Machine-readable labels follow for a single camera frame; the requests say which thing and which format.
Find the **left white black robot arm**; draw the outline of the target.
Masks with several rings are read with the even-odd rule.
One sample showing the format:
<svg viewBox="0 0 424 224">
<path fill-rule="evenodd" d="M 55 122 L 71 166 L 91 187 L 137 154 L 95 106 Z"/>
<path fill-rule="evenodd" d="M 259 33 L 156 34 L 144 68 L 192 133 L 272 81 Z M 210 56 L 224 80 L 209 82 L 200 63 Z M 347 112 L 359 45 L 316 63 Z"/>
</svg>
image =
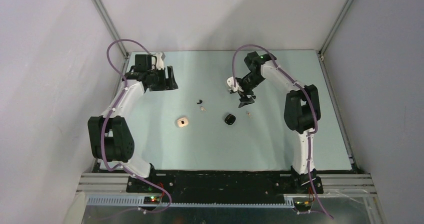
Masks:
<svg viewBox="0 0 424 224">
<path fill-rule="evenodd" d="M 152 165 L 135 155 L 135 141 L 126 117 L 147 90 L 178 89 L 173 68 L 165 66 L 164 59 L 162 52 L 135 55 L 134 65 L 123 76 L 109 107 L 87 123 L 92 155 L 106 162 L 116 161 L 131 175 L 140 176 L 138 185 L 145 192 L 156 190 L 158 179 L 150 174 Z"/>
</svg>

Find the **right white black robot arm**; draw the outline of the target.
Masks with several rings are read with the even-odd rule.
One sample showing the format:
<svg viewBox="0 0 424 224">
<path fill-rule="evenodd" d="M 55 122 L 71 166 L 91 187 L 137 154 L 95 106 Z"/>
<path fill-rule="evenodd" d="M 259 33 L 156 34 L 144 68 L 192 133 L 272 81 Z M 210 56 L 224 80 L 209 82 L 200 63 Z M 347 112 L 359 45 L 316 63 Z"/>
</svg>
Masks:
<svg viewBox="0 0 424 224">
<path fill-rule="evenodd" d="M 244 63 L 249 70 L 248 74 L 242 78 L 235 75 L 229 77 L 225 82 L 229 92 L 239 95 L 239 107 L 255 102 L 253 89 L 265 80 L 285 95 L 283 120 L 292 131 L 286 137 L 293 148 L 290 185 L 295 192 L 304 193 L 316 178 L 313 138 L 321 118 L 318 89 L 315 85 L 304 85 L 292 78 L 271 53 L 248 53 Z"/>
</svg>

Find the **black earbud charging case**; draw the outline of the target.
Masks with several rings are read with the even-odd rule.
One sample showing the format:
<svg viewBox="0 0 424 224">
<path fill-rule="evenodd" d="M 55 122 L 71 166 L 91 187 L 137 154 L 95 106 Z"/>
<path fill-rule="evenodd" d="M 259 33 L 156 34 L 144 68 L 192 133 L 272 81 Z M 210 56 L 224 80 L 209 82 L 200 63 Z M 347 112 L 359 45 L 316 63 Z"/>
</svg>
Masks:
<svg viewBox="0 0 424 224">
<path fill-rule="evenodd" d="M 233 114 L 227 114 L 224 118 L 224 122 L 227 125 L 233 125 L 235 121 L 236 121 L 236 116 Z"/>
</svg>

